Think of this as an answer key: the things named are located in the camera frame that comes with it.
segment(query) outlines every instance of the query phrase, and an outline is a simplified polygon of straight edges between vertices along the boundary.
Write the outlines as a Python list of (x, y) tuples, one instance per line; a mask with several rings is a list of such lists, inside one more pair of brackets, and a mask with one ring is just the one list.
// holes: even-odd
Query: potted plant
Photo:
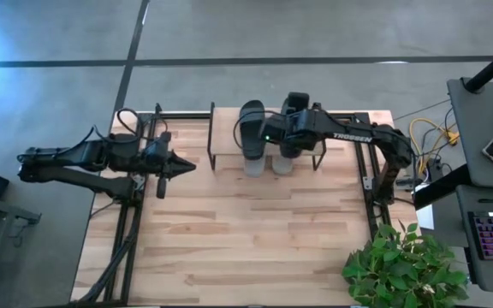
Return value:
[(372, 242), (349, 255), (342, 276), (349, 294), (370, 307), (450, 307), (467, 299), (466, 274), (450, 270), (454, 254), (432, 236), (382, 224)]

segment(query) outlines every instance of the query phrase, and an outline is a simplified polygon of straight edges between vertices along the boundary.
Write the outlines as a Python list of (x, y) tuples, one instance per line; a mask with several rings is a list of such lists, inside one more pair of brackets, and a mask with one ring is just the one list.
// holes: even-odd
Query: wooden shelf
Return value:
[[(275, 112), (281, 112), (278, 108), (266, 108)], [(240, 108), (216, 107), (212, 117), (212, 155), (243, 155), (242, 150), (237, 146), (233, 138), (233, 128), (239, 119)], [(241, 132), (239, 125), (235, 132), (237, 141), (241, 144)], [(264, 149), (265, 155), (281, 155), (278, 145), (267, 143)], [(302, 151), (302, 156), (319, 156), (323, 153), (323, 146), (319, 142), (313, 151)]]

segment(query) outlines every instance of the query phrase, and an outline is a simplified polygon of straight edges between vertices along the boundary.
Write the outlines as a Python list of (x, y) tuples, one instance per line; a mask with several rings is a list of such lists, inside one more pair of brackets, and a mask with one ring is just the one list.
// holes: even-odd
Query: slipper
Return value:
[(239, 117), (241, 118), (239, 125), (242, 152), (245, 157), (245, 174), (259, 177), (264, 172), (265, 166), (265, 141), (258, 136), (265, 119), (264, 104), (258, 100), (247, 102), (241, 107)]

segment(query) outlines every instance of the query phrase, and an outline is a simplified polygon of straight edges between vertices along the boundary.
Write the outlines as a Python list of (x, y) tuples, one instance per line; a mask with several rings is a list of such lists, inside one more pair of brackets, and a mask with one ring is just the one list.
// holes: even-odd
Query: yellow cable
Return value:
[(444, 129), (440, 126), (438, 126), (437, 124), (435, 124), (435, 122), (429, 120), (429, 119), (425, 119), (425, 118), (416, 118), (416, 119), (413, 119), (411, 122), (410, 122), (410, 127), (408, 128), (409, 130), (409, 133), (410, 133), (410, 138), (412, 139), (412, 142), (414, 144), (414, 148), (416, 149), (416, 152), (418, 153), (419, 156), (421, 156), (421, 159), (418, 160), (418, 166), (416, 166), (416, 168), (418, 168), (418, 171), (419, 171), (419, 174), (422, 175), (423, 172), (425, 171), (425, 165), (426, 165), (426, 161), (425, 161), (425, 156), (422, 156), (421, 154), (423, 154), (423, 148), (420, 148), (419, 145), (418, 145), (418, 141), (416, 140), (416, 138), (414, 137), (414, 133), (413, 133), (413, 125), (414, 123), (418, 122), (418, 121), (424, 121), (426, 123), (429, 123), (431, 124), (435, 129), (438, 129), (441, 131), (441, 134), (439, 135), (439, 138), (437, 139), (437, 141), (435, 142), (435, 144), (433, 145), (433, 148), (431, 149), (431, 151), (429, 152), (431, 154), (431, 152), (433, 152), (436, 148), (437, 148), (437, 145), (438, 145), (438, 142), (443, 138), (445, 137), (446, 140), (448, 140), (448, 142), (450, 144), (453, 144), (455, 145), (455, 141), (460, 137), (460, 133), (456, 132), (456, 133), (453, 133), (453, 132), (450, 132), (450, 128), (456, 126), (456, 123), (454, 123), (452, 126), (448, 127), (448, 131), (447, 129)]
[[(456, 126), (456, 123), (452, 124), (448, 129), (452, 128)], [(438, 145), (438, 142), (445, 136), (444, 133), (442, 133), (438, 138), (437, 138), (437, 141), (435, 141), (435, 144), (433, 145), (433, 147), (431, 148), (431, 150), (428, 152), (429, 155), (431, 155), (431, 153), (437, 148), (437, 145)], [(460, 137), (460, 133), (452, 133), (450, 131), (448, 131), (448, 134), (447, 134), (447, 139), (448, 139), (448, 142), (450, 144), (455, 144), (455, 141), (458, 140), (458, 138)], [(425, 168), (427, 168), (427, 162), (423, 163), (422, 165), (420, 165), (420, 168), (419, 168), (419, 173), (422, 174), (424, 171), (425, 171)]]

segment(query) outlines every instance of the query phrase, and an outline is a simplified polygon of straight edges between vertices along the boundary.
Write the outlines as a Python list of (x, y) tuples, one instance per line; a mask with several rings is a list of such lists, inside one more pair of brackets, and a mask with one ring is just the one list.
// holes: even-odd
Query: black sandal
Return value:
[(247, 102), (239, 111), (241, 126), (241, 146), (247, 160), (258, 160), (264, 156), (265, 141), (259, 130), (265, 119), (264, 104), (258, 100)]

